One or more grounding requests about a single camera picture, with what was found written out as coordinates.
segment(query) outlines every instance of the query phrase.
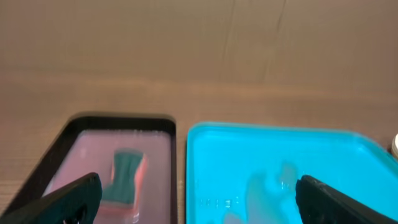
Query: wooden table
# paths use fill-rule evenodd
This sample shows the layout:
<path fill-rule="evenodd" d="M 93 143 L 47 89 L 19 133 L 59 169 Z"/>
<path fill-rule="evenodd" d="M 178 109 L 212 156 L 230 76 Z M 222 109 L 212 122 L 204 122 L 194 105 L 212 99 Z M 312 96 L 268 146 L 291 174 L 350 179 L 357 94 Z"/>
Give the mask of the wooden table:
<path fill-rule="evenodd" d="M 348 129 L 389 147 L 397 1 L 189 2 L 0 2 L 0 210 L 82 111 L 175 118 L 179 223 L 199 121 Z"/>

